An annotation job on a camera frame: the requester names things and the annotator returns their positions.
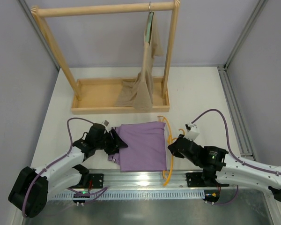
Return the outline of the orange plastic hanger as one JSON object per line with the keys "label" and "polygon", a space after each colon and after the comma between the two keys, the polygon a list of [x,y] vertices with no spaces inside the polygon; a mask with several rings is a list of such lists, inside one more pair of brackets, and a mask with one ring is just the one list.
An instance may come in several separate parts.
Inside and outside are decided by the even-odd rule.
{"label": "orange plastic hanger", "polygon": [[[171,127],[170,127],[170,124],[169,124],[167,118],[162,116],[162,115],[158,115],[157,117],[158,117],[158,120],[160,122],[165,122],[165,125],[167,127],[167,130],[168,130],[167,144],[168,145],[173,144],[174,141],[177,140],[177,138],[173,137]],[[171,176],[173,174],[173,167],[174,167],[174,156],[171,155],[170,169],[169,170],[163,170],[163,172],[162,172],[162,177],[164,179],[164,183],[163,183],[164,187],[167,186],[169,181],[171,180]]]}

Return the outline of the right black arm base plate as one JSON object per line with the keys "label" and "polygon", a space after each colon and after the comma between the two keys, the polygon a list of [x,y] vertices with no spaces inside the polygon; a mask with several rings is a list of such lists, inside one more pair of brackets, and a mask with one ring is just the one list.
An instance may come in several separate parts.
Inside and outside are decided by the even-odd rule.
{"label": "right black arm base plate", "polygon": [[215,179],[217,178],[214,172],[188,172],[186,175],[186,182],[189,188],[199,187],[229,187],[229,184],[218,183]]}

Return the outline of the purple trousers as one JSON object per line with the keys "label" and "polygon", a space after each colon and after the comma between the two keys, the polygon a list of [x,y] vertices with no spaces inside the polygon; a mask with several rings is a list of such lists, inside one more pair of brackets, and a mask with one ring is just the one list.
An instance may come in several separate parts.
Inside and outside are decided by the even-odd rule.
{"label": "purple trousers", "polygon": [[122,172],[156,172],[167,168],[165,123],[154,121],[122,124],[115,128],[128,145],[119,153],[108,156],[108,161],[119,165]]}

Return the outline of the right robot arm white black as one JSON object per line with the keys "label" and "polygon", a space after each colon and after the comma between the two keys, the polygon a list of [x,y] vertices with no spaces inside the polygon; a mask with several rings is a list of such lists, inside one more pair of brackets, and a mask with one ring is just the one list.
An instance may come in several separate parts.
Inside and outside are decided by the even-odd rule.
{"label": "right robot arm white black", "polygon": [[202,169],[201,180],[207,187],[239,185],[271,193],[281,202],[281,166],[237,157],[215,146],[202,147],[183,135],[168,149],[173,156],[186,158]]}

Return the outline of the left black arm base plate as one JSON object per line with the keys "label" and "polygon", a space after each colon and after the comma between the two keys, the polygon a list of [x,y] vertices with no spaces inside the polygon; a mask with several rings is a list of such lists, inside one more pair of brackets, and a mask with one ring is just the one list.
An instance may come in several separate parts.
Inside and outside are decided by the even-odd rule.
{"label": "left black arm base plate", "polygon": [[84,183],[85,189],[103,188],[104,174],[103,173],[89,173]]}

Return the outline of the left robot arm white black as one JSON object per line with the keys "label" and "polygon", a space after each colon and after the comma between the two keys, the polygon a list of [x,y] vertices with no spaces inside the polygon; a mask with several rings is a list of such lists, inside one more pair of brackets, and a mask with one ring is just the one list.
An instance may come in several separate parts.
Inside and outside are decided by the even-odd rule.
{"label": "left robot arm white black", "polygon": [[115,129],[94,123],[77,141],[70,142],[70,149],[52,162],[37,168],[23,168],[8,196],[8,201],[33,218],[46,206],[48,200],[65,189],[84,186],[89,170],[82,165],[97,150],[111,155],[127,148]]}

